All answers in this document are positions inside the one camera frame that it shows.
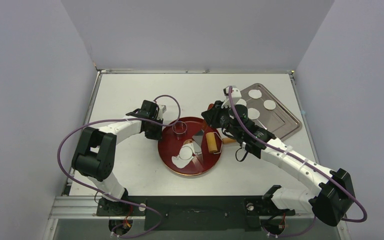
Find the wooden dough roller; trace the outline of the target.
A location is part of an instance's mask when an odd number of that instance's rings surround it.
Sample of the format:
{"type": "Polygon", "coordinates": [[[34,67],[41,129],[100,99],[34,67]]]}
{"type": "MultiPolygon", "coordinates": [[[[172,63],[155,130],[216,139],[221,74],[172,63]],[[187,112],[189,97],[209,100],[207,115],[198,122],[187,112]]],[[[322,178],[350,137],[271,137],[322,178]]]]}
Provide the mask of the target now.
{"type": "Polygon", "coordinates": [[[214,155],[221,153],[223,145],[237,142],[235,139],[229,137],[220,138],[220,135],[215,132],[206,133],[205,139],[207,143],[208,152],[214,155]]]}

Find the round red lacquer tray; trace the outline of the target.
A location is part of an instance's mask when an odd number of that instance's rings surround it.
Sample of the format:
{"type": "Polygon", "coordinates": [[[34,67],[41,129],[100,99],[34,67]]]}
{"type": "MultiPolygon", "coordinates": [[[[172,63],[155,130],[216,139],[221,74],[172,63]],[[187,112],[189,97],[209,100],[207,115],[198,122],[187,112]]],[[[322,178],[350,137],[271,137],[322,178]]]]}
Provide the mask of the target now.
{"type": "Polygon", "coordinates": [[[207,127],[202,144],[201,151],[203,155],[203,166],[197,167],[193,163],[189,163],[185,168],[178,168],[172,163],[172,157],[178,155],[181,146],[186,140],[192,139],[203,123],[202,118],[188,116],[180,118],[180,121],[172,127],[166,127],[162,131],[162,139],[158,142],[158,154],[163,163],[172,171],[184,176],[197,176],[209,171],[218,162],[221,153],[211,154],[208,151],[206,134],[209,132],[219,132],[215,128],[207,127]]]}

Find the white dough piece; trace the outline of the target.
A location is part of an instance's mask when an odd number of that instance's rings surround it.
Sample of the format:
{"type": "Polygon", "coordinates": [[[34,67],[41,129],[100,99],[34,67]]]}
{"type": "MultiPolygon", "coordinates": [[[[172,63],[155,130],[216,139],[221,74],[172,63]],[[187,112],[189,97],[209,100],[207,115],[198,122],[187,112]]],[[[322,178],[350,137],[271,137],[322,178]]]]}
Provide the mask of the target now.
{"type": "Polygon", "coordinates": [[[171,161],[172,163],[179,169],[183,169],[185,168],[189,163],[192,163],[195,167],[202,167],[203,164],[204,164],[204,161],[203,161],[203,154],[202,154],[202,151],[201,152],[198,152],[194,149],[194,146],[193,146],[193,139],[188,139],[186,140],[182,146],[190,146],[191,148],[193,148],[194,150],[194,155],[193,155],[193,158],[191,160],[181,160],[179,159],[179,153],[177,156],[172,156],[171,157],[171,161]]]}

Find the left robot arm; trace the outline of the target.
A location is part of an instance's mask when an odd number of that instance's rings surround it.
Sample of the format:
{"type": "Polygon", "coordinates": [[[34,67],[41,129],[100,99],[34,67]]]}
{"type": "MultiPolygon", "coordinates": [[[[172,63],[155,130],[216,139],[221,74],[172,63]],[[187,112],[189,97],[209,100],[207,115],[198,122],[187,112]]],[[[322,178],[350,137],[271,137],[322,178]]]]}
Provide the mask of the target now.
{"type": "Polygon", "coordinates": [[[120,122],[82,130],[71,166],[104,192],[98,203],[100,209],[116,215],[130,211],[128,191],[113,173],[116,146],[140,133],[147,139],[160,140],[165,111],[165,105],[144,100],[140,108],[128,112],[120,122]]]}

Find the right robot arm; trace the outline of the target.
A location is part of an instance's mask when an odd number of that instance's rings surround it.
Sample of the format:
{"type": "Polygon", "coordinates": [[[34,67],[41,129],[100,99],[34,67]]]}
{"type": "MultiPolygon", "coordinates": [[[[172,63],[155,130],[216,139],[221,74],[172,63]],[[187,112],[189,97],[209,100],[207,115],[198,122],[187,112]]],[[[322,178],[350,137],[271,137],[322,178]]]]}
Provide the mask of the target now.
{"type": "Polygon", "coordinates": [[[218,100],[201,113],[209,127],[225,130],[247,153],[277,166],[307,188],[273,186],[262,199],[267,213],[274,214],[278,210],[312,213],[332,227],[345,219],[355,198],[352,179],[346,170],[332,170],[300,155],[272,132],[250,120],[246,106],[237,104],[232,110],[222,105],[218,100]]]}

